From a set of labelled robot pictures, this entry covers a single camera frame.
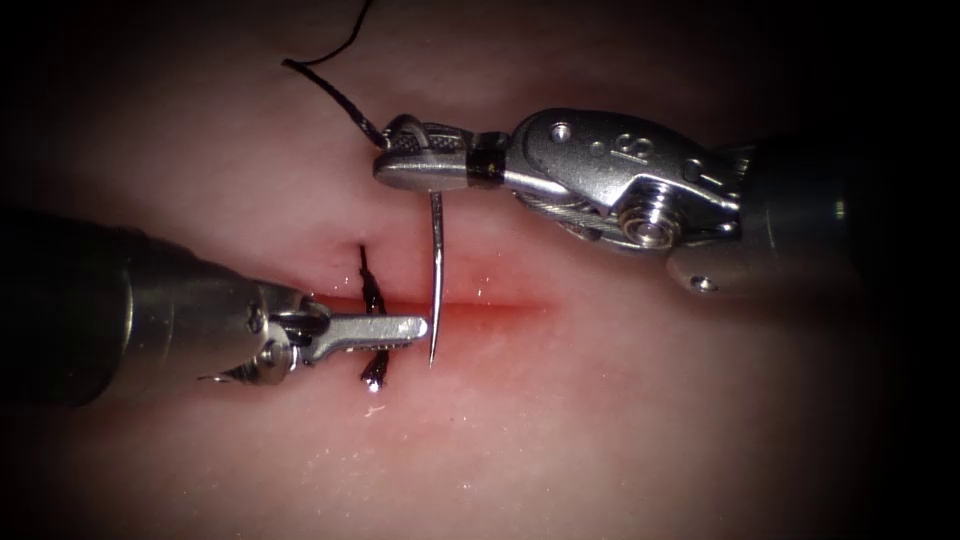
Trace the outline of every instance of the screw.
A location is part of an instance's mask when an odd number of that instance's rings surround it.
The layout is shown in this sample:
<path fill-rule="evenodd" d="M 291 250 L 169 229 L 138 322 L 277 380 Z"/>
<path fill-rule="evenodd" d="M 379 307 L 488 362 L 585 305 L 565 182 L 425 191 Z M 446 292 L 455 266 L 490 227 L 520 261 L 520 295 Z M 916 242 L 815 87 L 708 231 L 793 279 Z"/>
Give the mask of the screw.
<path fill-rule="evenodd" d="M 694 276 L 690 278 L 690 286 L 693 290 L 699 292 L 716 292 L 719 287 L 710 278 L 703 276 Z"/>
<path fill-rule="evenodd" d="M 570 124 L 565 124 L 563 122 L 559 124 L 554 124 L 553 131 L 550 132 L 550 138 L 553 139 L 553 142 L 557 144 L 562 144 L 570 140 L 570 137 L 573 136 L 573 131 L 570 129 Z"/>

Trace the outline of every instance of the curved needle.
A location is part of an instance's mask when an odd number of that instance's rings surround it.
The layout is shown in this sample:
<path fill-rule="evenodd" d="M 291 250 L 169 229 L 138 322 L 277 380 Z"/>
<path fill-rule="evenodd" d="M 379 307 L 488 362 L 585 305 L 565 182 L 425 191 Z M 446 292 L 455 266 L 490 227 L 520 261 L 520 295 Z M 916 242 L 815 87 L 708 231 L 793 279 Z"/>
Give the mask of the curved needle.
<path fill-rule="evenodd" d="M 430 329 L 430 367 L 437 354 L 437 331 L 440 328 L 440 304 L 443 300 L 443 199 L 430 194 L 430 215 L 433 218 L 433 307 Z"/>

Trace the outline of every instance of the surgical needle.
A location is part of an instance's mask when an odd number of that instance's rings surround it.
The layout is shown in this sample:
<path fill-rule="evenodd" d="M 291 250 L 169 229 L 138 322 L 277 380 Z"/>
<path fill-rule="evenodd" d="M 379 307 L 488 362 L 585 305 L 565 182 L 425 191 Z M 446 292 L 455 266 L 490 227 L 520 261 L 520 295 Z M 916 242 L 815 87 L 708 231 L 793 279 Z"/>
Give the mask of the surgical needle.
<path fill-rule="evenodd" d="M 437 330 L 440 327 L 440 303 L 443 300 L 443 199 L 440 193 L 430 194 L 430 215 L 433 217 L 433 309 L 430 330 L 430 367 L 437 354 Z"/>

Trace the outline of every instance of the black suture thread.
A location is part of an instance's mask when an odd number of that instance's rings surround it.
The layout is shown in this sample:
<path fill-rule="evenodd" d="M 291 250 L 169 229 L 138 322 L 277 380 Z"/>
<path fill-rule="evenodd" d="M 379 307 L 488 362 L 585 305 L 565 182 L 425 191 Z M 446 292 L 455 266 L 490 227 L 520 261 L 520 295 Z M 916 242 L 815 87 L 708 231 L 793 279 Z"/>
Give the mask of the black suture thread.
<path fill-rule="evenodd" d="M 350 119 L 353 120 L 353 123 L 360 128 L 360 131 L 367 136 L 367 139 L 370 139 L 370 142 L 380 150 L 387 149 L 387 138 L 380 133 L 380 130 L 377 129 L 377 126 L 373 125 L 373 122 L 367 119 L 366 116 L 360 112 L 360 109 L 350 101 L 347 96 L 343 95 L 339 90 L 337 90 L 332 84 L 326 81 L 326 79 L 320 77 L 310 69 L 310 66 L 315 66 L 322 62 L 333 58 L 334 56 L 343 52 L 344 49 L 349 47 L 353 41 L 357 38 L 357 35 L 360 33 L 360 26 L 363 25 L 363 19 L 367 15 L 367 10 L 370 9 L 370 5 L 373 4 L 373 0 L 367 0 L 363 5 L 363 9 L 360 10 L 360 16 L 357 18 L 356 24 L 353 26 L 353 33 L 350 34 L 350 37 L 347 38 L 347 41 L 343 45 L 337 47 L 333 52 L 321 56 L 316 60 L 310 60 L 307 62 L 298 62 L 291 58 L 286 58 L 281 63 L 282 66 L 290 68 L 297 73 L 306 77 L 310 82 L 316 84 L 324 92 L 330 95 L 334 101 L 337 102 L 337 105 L 340 105 L 344 111 L 350 115 Z"/>
<path fill-rule="evenodd" d="M 285 59 L 281 64 L 284 67 L 288 67 L 297 73 L 306 77 L 310 82 L 316 84 L 323 89 L 324 92 L 330 95 L 334 101 L 337 102 L 337 105 L 340 105 L 344 111 L 350 115 L 350 119 L 353 120 L 353 123 L 360 128 L 360 131 L 370 139 L 370 142 L 380 150 L 387 149 L 387 138 L 380 133 L 380 130 L 373 125 L 373 122 L 367 119 L 366 116 L 360 112 L 360 109 L 350 101 L 347 96 L 343 95 L 339 90 L 337 90 L 332 84 L 327 82 L 325 79 L 314 73 L 307 66 L 297 62 L 296 60 L 291 60 L 289 58 Z"/>
<path fill-rule="evenodd" d="M 380 285 L 373 272 L 367 268 L 367 248 L 360 246 L 360 277 L 363 278 L 363 301 L 366 304 L 367 314 L 376 310 L 381 315 L 387 314 L 387 303 L 380 292 Z"/>
<path fill-rule="evenodd" d="M 381 315 L 387 314 L 387 306 L 383 300 L 383 293 L 380 292 L 380 286 L 377 285 L 377 278 L 367 267 L 367 248 L 360 244 L 360 277 L 363 279 L 363 301 L 366 304 L 367 313 L 373 313 L 376 309 Z M 387 364 L 390 363 L 390 353 L 387 351 L 377 351 L 377 354 L 367 363 L 367 367 L 360 373 L 360 380 L 367 383 L 367 386 L 373 388 L 374 385 L 379 391 L 383 386 L 383 380 L 387 376 Z"/>
<path fill-rule="evenodd" d="M 373 0 L 367 0 L 366 2 L 363 3 L 363 8 L 360 10 L 360 15 L 357 17 L 357 22 L 354 23 L 353 25 L 353 32 L 350 33 L 350 37 L 347 38 L 347 41 L 345 41 L 343 45 L 340 45 L 339 47 L 337 47 L 333 52 L 326 54 L 324 56 L 321 56 L 320 58 L 317 58 L 315 60 L 306 60 L 306 61 L 293 60 L 293 61 L 302 66 L 315 66 L 317 64 L 322 64 L 323 62 L 326 62 L 327 60 L 330 60 L 334 56 L 342 53 L 344 49 L 346 49 L 347 47 L 353 44 L 354 40 L 357 39 L 357 35 L 360 34 L 360 27 L 363 26 L 363 19 L 364 17 L 367 16 L 367 10 L 370 9 L 370 4 L 373 4 Z"/>

